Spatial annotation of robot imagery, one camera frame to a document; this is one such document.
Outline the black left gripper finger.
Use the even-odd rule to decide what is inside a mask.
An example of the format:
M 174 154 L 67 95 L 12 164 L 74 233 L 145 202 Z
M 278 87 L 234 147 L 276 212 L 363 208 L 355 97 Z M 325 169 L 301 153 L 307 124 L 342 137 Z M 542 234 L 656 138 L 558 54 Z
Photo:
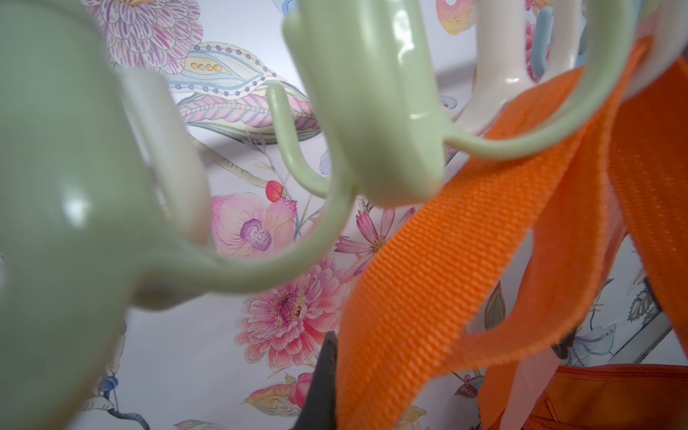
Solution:
M 336 371 L 338 339 L 334 331 L 326 333 L 314 377 L 295 430 L 336 430 Z

